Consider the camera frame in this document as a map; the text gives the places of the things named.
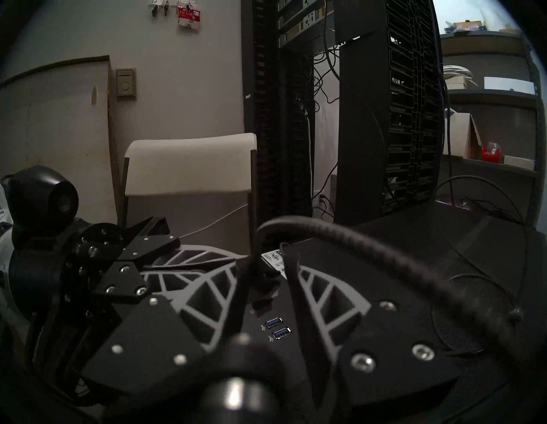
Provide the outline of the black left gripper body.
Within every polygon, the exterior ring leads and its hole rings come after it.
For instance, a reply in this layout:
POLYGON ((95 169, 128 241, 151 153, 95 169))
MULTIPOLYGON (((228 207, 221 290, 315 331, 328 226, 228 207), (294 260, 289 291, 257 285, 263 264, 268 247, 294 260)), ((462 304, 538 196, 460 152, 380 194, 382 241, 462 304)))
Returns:
POLYGON ((151 294, 141 271, 181 245, 165 218, 129 228, 79 218, 61 230, 13 224, 9 239, 9 305, 31 322, 26 355, 49 385, 76 384, 122 321, 114 305, 151 294))

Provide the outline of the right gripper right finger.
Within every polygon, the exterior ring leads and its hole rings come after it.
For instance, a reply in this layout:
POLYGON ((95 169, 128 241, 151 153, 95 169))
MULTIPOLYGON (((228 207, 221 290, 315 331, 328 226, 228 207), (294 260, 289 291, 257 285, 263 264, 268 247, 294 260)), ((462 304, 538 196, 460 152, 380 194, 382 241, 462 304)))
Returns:
POLYGON ((343 344, 370 311, 372 304, 339 278, 301 265, 285 255, 285 276, 292 289, 293 306, 303 299, 303 318, 310 318, 327 355, 338 355, 343 344))

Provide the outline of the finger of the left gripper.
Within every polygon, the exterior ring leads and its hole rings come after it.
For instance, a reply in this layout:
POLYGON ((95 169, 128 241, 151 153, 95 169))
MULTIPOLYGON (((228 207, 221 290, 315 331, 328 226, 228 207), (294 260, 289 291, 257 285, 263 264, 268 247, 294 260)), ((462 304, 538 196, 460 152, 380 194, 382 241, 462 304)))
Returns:
POLYGON ((140 274, 152 292, 173 292, 239 258, 239 254, 220 248, 183 244, 145 265, 140 274))

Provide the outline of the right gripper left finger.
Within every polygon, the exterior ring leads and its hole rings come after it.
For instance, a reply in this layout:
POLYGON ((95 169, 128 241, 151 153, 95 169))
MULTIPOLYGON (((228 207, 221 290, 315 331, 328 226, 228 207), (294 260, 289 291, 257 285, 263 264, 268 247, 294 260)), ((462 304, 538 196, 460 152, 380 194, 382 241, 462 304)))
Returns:
POLYGON ((222 342, 241 332, 249 283, 240 266, 246 259, 230 262, 190 281, 182 289, 171 291, 171 305, 189 328, 201 347, 208 353, 222 342))

